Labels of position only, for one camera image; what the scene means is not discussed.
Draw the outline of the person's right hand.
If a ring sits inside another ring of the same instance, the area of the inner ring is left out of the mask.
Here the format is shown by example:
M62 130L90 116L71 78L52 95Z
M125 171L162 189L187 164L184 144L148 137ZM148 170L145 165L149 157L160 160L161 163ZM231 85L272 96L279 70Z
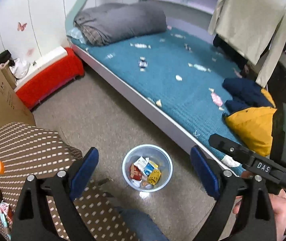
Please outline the person's right hand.
M241 174L241 177L247 179L253 175L254 174L249 171L244 171ZM269 197L274 212L274 219L276 222L277 240L283 240L283 236L286 230L286 192L284 189L281 189L278 195L269 194ZM237 196L236 199L238 199L238 202L232 209L232 213L235 215L239 213L240 206L242 203L242 197Z

